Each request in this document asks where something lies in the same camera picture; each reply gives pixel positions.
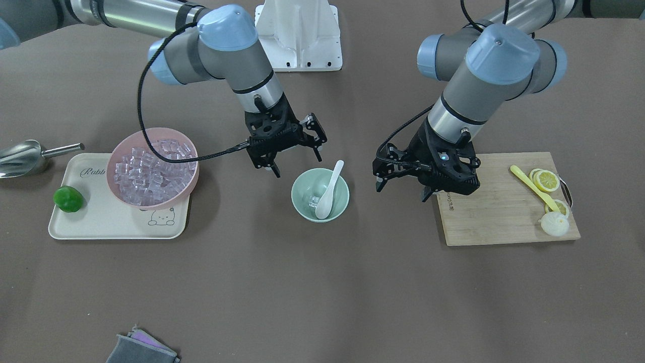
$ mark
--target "gray table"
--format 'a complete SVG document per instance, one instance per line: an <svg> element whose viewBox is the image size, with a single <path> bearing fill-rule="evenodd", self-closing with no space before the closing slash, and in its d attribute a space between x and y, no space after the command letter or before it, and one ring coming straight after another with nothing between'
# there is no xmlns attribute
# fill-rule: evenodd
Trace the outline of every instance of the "gray table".
<svg viewBox="0 0 645 363"><path fill-rule="evenodd" d="M209 7L220 1L204 1ZM240 1L253 11L257 1ZM473 3L473 15L502 1ZM416 51L464 24L455 1L336 1L340 72L280 74L294 111L329 135L280 153L283 176L240 152L204 162L185 232L167 241L60 242L51 195L71 156L0 181L0 361L103 362L134 324L183 362L645 361L645 23L565 20L538 32L569 70L505 103L478 152L548 150L575 197L575 243L446 247L413 178L374 191L376 147L434 102ZM137 130L135 91L150 36L73 26L0 52L0 145L33 138L110 152ZM150 78L149 126L202 152L247 136L225 82ZM417 126L395 140L408 142ZM324 225L291 206L294 179L342 158L352 198Z"/></svg>

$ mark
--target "white spoon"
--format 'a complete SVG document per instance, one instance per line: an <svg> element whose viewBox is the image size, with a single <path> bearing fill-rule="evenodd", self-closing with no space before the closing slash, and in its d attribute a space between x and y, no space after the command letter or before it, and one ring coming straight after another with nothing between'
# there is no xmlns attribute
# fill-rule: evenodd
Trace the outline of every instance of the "white spoon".
<svg viewBox="0 0 645 363"><path fill-rule="evenodd" d="M329 217L329 214L332 211L333 189L336 187L336 181L341 175L341 169L343 165L345 165L345 162L342 160L336 162L336 166L333 168L332 172L332 179L329 181L329 186L327 186L327 190L321 196L321 199L316 205L316 218L320 220Z"/></svg>

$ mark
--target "yellow handle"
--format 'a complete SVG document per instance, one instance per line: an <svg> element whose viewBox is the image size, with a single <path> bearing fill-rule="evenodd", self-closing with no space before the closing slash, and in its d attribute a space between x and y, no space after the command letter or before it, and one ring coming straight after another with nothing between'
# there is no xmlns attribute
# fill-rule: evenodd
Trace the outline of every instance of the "yellow handle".
<svg viewBox="0 0 645 363"><path fill-rule="evenodd" d="M531 188L532 191L537 194L538 197L542 198L544 200L544 203L551 208L552 211L554 212L559 212L560 209L558 208L558 205L555 204L553 201L553 198L549 194L546 194L545 192L542 192L540 189L538 189L535 184L524 174L524 172L517 166L517 165L511 165L511 172L518 177L521 181L524 182L529 188Z"/></svg>

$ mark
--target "bowl of ice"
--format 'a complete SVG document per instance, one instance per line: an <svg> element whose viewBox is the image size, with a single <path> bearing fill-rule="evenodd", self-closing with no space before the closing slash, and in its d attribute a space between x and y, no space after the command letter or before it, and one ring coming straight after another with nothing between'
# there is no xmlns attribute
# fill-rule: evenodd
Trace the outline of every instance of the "bowl of ice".
<svg viewBox="0 0 645 363"><path fill-rule="evenodd" d="M197 156L195 145L179 131L146 129L152 147L171 160ZM169 208L185 200L195 188L199 163L168 163L159 159L138 131L112 152L106 170L108 186L117 199L142 210Z"/></svg>

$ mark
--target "green bowl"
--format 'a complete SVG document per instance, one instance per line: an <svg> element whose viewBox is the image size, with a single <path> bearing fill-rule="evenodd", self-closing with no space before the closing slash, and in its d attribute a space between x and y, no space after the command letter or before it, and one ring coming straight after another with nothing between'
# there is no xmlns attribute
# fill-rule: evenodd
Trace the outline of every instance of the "green bowl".
<svg viewBox="0 0 645 363"><path fill-rule="evenodd" d="M336 219L347 208L350 202L350 189L342 176L338 177L336 188L333 190L332 211L329 217L320 220L316 218L315 208L309 206L312 196L321 197L327 190L329 180L332 178L332 171L329 169L316 168L307 170L293 182L291 188L291 202L295 210L306 220L315 223L325 223Z"/></svg>

